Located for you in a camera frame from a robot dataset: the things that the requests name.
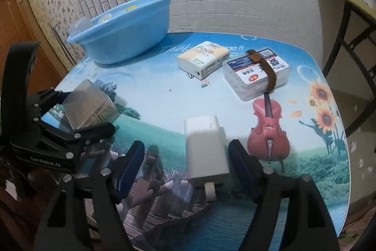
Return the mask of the clear toothpick box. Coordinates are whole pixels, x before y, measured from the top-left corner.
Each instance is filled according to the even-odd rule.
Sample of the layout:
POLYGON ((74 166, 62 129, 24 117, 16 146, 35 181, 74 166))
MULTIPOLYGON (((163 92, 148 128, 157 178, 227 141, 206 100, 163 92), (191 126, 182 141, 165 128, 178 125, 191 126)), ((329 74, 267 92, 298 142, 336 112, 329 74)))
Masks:
POLYGON ((113 123, 119 116, 110 97, 89 80, 81 82, 67 96, 63 107, 73 130, 113 123))

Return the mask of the white power adapter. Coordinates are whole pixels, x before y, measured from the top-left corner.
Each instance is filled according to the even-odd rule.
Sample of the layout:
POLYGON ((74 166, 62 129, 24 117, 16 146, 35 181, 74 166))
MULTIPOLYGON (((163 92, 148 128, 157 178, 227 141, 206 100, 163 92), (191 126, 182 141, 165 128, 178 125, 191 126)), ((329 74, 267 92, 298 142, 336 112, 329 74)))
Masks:
POLYGON ((205 200, 214 202, 215 187, 229 175, 225 146, 214 115, 194 117, 184 122, 187 180, 194 187, 202 187, 205 200))

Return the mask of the clear floss pick box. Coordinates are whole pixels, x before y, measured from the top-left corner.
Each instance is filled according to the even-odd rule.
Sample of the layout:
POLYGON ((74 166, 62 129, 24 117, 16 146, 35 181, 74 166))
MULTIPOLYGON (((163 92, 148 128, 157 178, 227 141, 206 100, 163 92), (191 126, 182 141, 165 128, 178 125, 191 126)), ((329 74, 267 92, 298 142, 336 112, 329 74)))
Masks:
MULTIPOLYGON (((291 66, 270 48, 258 50, 257 53, 275 72, 275 88, 285 85, 291 73, 291 66)), ((266 92, 267 73, 260 63, 254 62, 246 53, 225 60, 222 68, 226 82, 242 101, 250 101, 266 92)))

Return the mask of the clear bag of sticks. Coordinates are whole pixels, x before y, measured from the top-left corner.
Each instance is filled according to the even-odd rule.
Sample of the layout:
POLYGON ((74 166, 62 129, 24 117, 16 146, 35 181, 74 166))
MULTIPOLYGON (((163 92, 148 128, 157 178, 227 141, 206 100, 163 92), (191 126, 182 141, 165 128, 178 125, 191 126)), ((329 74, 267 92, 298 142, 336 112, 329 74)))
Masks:
POLYGON ((91 28, 96 24, 101 24, 109 21, 113 15, 111 13, 107 13, 99 18, 97 22, 92 22, 88 17, 83 17, 80 20, 73 23, 67 30, 67 33, 71 35, 76 35, 81 33, 82 31, 91 28))

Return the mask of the brown wooden door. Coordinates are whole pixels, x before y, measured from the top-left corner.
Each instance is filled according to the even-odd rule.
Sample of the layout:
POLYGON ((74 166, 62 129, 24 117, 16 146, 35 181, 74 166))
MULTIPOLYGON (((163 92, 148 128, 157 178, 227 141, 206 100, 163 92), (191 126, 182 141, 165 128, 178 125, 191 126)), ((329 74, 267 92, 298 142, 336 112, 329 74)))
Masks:
POLYGON ((67 75, 43 34, 28 0, 1 0, 1 71, 12 44, 38 41, 36 64, 30 75, 28 93, 55 87, 67 75))

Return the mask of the blue plastic basin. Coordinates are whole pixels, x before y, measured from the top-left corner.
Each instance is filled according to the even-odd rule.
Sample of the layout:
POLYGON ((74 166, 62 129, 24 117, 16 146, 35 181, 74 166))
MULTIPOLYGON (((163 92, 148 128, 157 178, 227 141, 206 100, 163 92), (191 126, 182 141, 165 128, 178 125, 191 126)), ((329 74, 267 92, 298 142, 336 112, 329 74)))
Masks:
POLYGON ((92 19, 111 13, 113 17, 66 42, 79 44, 99 64, 116 64, 134 58, 158 44, 169 30, 169 9, 173 0, 132 0, 92 19))

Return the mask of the wooden side desk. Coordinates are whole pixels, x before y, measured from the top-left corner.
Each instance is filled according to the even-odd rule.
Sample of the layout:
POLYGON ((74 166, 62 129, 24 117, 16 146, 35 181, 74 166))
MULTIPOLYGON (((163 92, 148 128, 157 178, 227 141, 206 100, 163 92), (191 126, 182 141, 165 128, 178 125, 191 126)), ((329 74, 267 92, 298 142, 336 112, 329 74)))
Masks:
POLYGON ((347 120, 349 137, 375 114, 375 9, 361 0, 317 0, 322 24, 322 72, 337 101, 363 103, 347 120))

